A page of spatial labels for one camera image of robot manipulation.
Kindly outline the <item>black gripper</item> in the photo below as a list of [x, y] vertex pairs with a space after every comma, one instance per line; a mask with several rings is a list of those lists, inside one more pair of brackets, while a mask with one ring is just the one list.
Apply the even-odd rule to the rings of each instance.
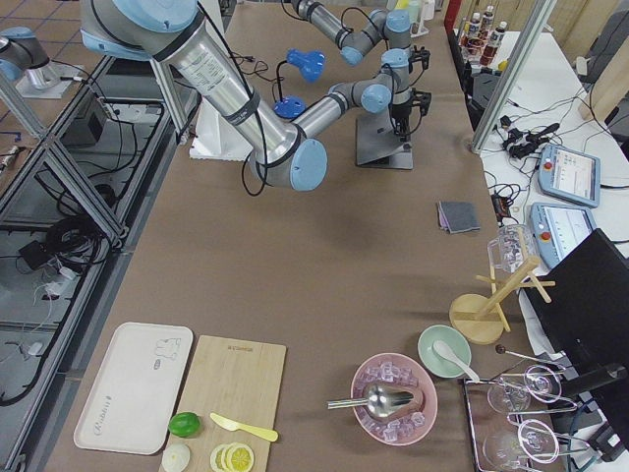
[[410, 106], [406, 103], [390, 106], [390, 119], [393, 133], [401, 142], [407, 142], [410, 133]]

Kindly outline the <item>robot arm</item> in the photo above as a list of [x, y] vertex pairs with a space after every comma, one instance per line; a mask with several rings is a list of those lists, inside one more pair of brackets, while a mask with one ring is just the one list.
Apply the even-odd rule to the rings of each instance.
[[173, 66], [252, 146], [254, 175], [269, 186], [305, 192], [327, 171], [317, 134], [350, 108], [380, 114], [409, 97], [411, 22], [405, 10], [376, 10], [362, 30], [350, 31], [317, 1], [295, 1], [292, 7], [332, 39], [349, 64], [359, 63], [383, 40], [390, 48], [375, 77], [332, 87], [291, 121], [281, 120], [248, 84], [226, 42], [208, 32], [208, 19], [195, 1], [83, 1], [81, 33], [94, 52]]
[[298, 18], [317, 28], [350, 66], [360, 64], [381, 42], [411, 56], [411, 21], [406, 10], [373, 10], [362, 29], [351, 29], [318, 1], [291, 1]]

